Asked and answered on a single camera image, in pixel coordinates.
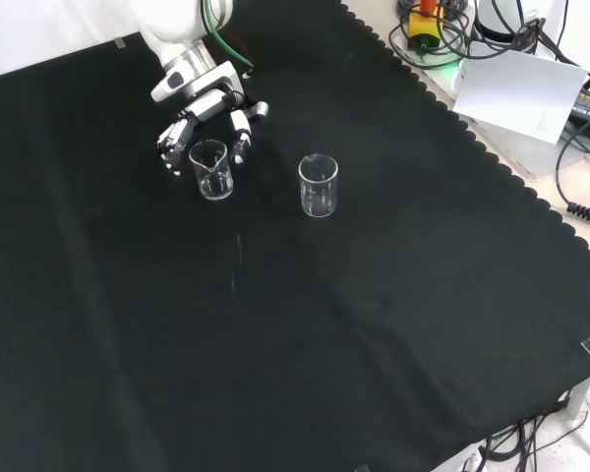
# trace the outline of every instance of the white table surface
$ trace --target white table surface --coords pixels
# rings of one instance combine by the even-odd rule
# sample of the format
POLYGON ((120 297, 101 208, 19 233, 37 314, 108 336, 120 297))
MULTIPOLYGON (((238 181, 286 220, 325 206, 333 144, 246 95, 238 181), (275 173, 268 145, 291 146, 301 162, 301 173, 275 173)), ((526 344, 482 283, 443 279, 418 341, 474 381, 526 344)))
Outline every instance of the white table surface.
MULTIPOLYGON (((356 17, 376 33, 388 47, 388 33, 398 25, 398 17, 395 13, 396 0, 342 0, 348 9, 356 17)), ((419 77, 420 81, 426 84, 427 89, 434 93, 438 100, 445 103, 449 109, 452 108, 452 100, 435 84, 424 72, 412 68, 419 77)), ((477 139, 485 144, 490 152, 499 156, 501 163, 509 166, 514 175, 524 178, 514 166, 509 164, 507 157, 491 142, 486 133, 478 126, 468 121, 469 129, 477 135, 477 139)), ((570 224, 576 232, 576 235, 585 239, 590 247, 590 223, 583 221, 575 216, 566 213, 566 205, 561 199, 555 185, 553 176, 530 180, 525 179, 527 187, 534 189, 538 193, 538 198, 546 200, 551 204, 551 208, 563 215, 564 222, 570 224)), ((587 156, 580 162, 576 162, 560 171, 561 187, 572 202, 590 207, 590 156, 587 156)))

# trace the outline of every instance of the white paper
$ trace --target white paper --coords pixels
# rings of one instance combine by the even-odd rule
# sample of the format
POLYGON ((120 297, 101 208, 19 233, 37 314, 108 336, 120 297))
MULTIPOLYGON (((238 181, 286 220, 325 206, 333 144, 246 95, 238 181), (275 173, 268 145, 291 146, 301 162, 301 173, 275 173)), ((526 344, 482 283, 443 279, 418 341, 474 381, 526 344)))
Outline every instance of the white paper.
MULTIPOLYGON (((495 52, 482 42, 470 50, 476 56, 495 52)), ((454 111, 555 144, 585 79, 583 69, 517 51, 465 59, 454 111)))

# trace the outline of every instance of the black tablecloth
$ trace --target black tablecloth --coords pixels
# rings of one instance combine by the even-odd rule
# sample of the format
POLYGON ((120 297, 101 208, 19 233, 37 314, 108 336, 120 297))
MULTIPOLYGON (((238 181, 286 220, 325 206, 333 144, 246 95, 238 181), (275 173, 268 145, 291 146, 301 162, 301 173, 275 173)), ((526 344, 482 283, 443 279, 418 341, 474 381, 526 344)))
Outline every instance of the black tablecloth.
POLYGON ((271 114, 221 205, 153 153, 138 37, 0 77, 0 471, 428 471, 590 375, 586 244, 362 24, 228 29, 271 114))

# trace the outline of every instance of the yellow device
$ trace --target yellow device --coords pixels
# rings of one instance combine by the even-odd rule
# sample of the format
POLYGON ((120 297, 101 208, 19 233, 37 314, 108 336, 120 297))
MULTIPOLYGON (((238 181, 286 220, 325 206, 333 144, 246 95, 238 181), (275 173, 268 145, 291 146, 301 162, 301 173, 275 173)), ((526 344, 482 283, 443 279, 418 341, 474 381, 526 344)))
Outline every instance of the yellow device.
POLYGON ((409 15, 408 45, 412 49, 424 47, 438 47, 440 45, 440 32, 435 18, 424 17, 420 12, 435 15, 443 20, 443 8, 439 8, 437 0, 422 0, 420 11, 412 11, 409 15))

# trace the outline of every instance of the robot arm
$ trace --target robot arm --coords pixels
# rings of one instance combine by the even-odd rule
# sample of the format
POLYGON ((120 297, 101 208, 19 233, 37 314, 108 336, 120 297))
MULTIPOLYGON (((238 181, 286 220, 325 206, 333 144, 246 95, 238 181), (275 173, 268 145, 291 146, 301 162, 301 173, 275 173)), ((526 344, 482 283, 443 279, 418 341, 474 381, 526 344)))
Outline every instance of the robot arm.
MULTIPOLYGON (((157 55, 165 77, 151 92, 155 101, 183 93, 190 101, 157 140, 166 167, 179 175, 182 159, 195 129, 213 116, 230 111, 236 141, 230 160, 241 166, 251 146, 250 120, 266 116, 268 105, 258 102, 247 110, 247 101, 234 66, 216 65, 202 38, 207 34, 200 2, 205 0, 133 0, 132 9, 148 47, 157 55)), ((224 25, 232 13, 232 0, 208 0, 209 14, 224 25)))

